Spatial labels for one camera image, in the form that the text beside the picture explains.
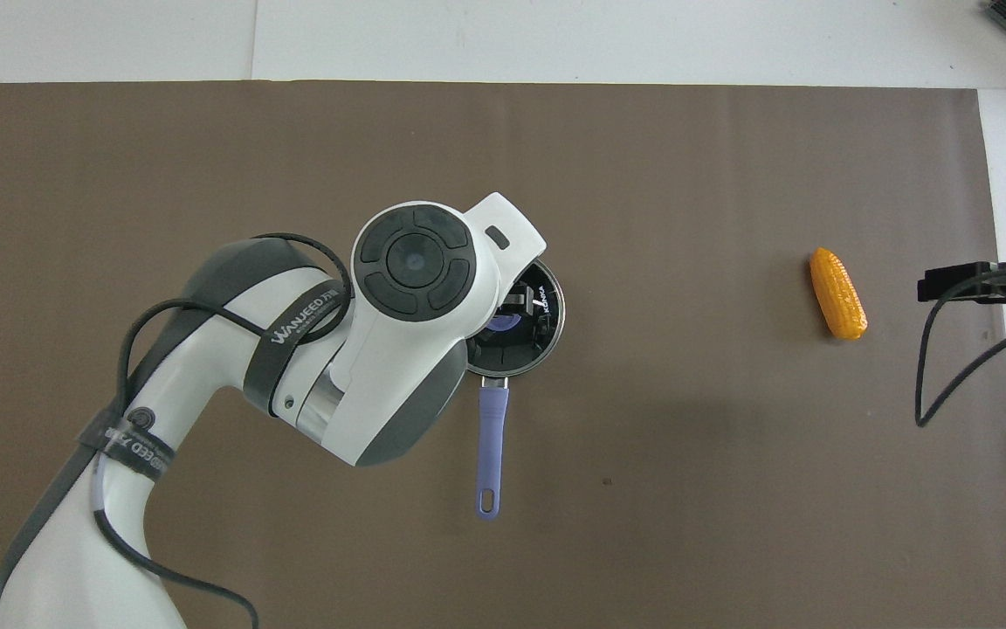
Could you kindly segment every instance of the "handle hole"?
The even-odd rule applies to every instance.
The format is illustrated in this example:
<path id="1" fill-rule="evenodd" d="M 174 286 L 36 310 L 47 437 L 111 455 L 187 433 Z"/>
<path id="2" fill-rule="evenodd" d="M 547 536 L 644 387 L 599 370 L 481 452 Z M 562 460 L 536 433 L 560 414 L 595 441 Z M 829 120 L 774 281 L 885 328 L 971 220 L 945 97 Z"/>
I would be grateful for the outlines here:
<path id="1" fill-rule="evenodd" d="M 480 510 L 483 513 L 491 513 L 495 510 L 495 491 L 491 489 L 480 490 Z"/>

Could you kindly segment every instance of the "black strap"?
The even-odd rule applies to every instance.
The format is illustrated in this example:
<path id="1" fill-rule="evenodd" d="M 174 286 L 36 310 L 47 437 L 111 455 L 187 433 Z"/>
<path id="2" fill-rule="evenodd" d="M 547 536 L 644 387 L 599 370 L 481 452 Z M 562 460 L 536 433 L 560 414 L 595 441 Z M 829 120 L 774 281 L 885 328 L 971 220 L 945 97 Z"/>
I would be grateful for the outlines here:
<path id="1" fill-rule="evenodd" d="M 282 374 L 287 370 L 302 337 L 344 302 L 344 286 L 338 280 L 316 284 L 290 304 L 269 326 L 250 355 L 242 378 L 242 394 L 256 409 L 276 418 L 273 401 Z"/>
<path id="2" fill-rule="evenodd" d="M 173 465 L 172 447 L 125 420 L 109 427 L 104 437 L 110 438 L 105 454 L 154 482 Z"/>
<path id="3" fill-rule="evenodd" d="M 325 255 L 331 254 L 319 243 L 300 242 L 312 244 Z M 343 266 L 335 258 L 335 255 L 331 255 L 330 259 L 336 264 L 341 274 L 347 276 L 347 271 L 343 271 Z M 310 259 L 301 255 L 295 248 L 292 248 L 284 238 L 261 235 L 259 239 L 232 243 L 230 246 L 215 252 L 211 259 L 208 259 L 208 262 L 204 263 L 200 270 L 196 271 L 196 274 L 188 280 L 181 295 L 222 306 L 257 283 L 283 274 L 285 271 L 291 271 L 293 268 L 319 267 L 316 267 Z M 183 310 L 176 314 L 163 329 L 159 340 L 147 351 L 135 372 L 129 377 L 129 397 L 135 398 L 135 395 L 139 394 L 145 386 L 145 382 L 155 372 L 157 366 L 161 365 L 165 357 L 211 317 L 211 312 L 199 310 Z M 83 428 L 82 433 L 76 438 L 80 445 L 64 462 L 59 473 L 56 473 L 56 477 L 45 488 L 41 498 L 33 506 L 29 516 L 25 518 L 21 528 L 17 530 L 15 538 L 10 542 L 7 554 L 3 558 L 3 564 L 0 566 L 0 598 L 3 597 L 5 583 L 15 570 L 17 562 L 32 544 L 36 534 L 43 528 L 44 522 L 49 520 L 53 511 L 56 510 L 56 506 L 60 505 L 64 496 L 67 496 L 68 490 L 71 489 L 72 485 L 75 485 L 76 479 L 79 479 L 80 474 L 88 469 L 88 465 L 96 457 L 97 451 L 107 449 L 111 438 L 104 436 L 109 429 L 119 427 L 119 422 L 123 419 L 112 411 L 116 404 L 117 401 L 112 401 L 107 409 L 100 411 L 100 414 L 97 414 L 96 418 L 93 418 L 92 422 L 89 422 L 89 425 Z M 131 414 L 128 414 L 128 418 L 132 422 L 136 421 L 135 414 L 136 411 L 131 411 Z M 141 425 L 141 423 L 136 423 L 136 426 L 143 427 L 143 429 L 149 427 Z M 129 447 L 133 449 L 133 443 L 129 443 Z M 120 449 L 123 448 L 113 447 L 112 453 Z M 133 450 L 129 450 L 129 453 L 135 454 Z M 169 460 L 171 460 L 172 449 L 169 450 Z"/>

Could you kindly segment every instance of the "purple handle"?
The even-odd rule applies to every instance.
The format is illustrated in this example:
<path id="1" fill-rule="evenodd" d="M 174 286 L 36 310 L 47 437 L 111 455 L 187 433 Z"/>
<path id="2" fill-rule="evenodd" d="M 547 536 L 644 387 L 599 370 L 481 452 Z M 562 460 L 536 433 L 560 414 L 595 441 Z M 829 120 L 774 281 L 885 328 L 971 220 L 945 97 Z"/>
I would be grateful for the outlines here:
<path id="1" fill-rule="evenodd" d="M 476 514 L 495 519 L 500 514 L 500 477 L 503 474 L 503 420 L 510 390 L 480 389 L 480 463 L 476 469 Z"/>

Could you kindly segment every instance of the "velcro strap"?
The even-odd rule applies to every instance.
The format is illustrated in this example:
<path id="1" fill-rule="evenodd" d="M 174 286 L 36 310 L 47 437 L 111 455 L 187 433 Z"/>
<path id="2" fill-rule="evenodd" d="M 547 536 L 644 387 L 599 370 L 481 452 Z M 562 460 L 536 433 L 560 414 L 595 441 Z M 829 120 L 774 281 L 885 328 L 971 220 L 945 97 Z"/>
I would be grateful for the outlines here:
<path id="1" fill-rule="evenodd" d="M 136 409 L 131 414 L 142 414 L 145 409 Z M 138 427 L 127 419 L 117 417 L 111 410 L 104 409 L 89 423 L 76 438 L 85 446 L 100 450 L 112 459 L 135 470 L 137 473 L 157 481 L 169 469 L 176 456 L 172 447 L 144 427 Z"/>
<path id="2" fill-rule="evenodd" d="M 316 284 L 290 304 L 259 340 L 250 355 L 247 373 L 242 379 L 242 394 L 272 418 L 275 390 L 297 349 L 297 343 L 316 323 L 332 314 L 343 303 L 344 286 L 336 280 Z"/>

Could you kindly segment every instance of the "brown mat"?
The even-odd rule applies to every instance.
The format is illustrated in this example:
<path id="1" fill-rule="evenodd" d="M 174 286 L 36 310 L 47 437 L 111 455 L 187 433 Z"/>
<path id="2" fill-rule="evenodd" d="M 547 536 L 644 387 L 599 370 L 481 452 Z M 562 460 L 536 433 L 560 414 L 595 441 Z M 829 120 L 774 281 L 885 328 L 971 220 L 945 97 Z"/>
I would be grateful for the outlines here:
<path id="1" fill-rule="evenodd" d="M 378 83 L 0 85 L 0 558 L 113 391 L 125 329 L 224 243 L 347 258 L 364 220 L 499 190 L 569 320 L 512 380 L 473 513 L 468 378 L 352 469 L 234 390 L 147 517 L 265 626 L 1006 626 L 1006 361 L 910 419 L 926 268 L 994 259 L 974 92 Z M 806 272 L 870 317 L 824 330 Z M 1001 333 L 939 322 L 934 385 Z M 173 588 L 191 626 L 236 606 Z"/>

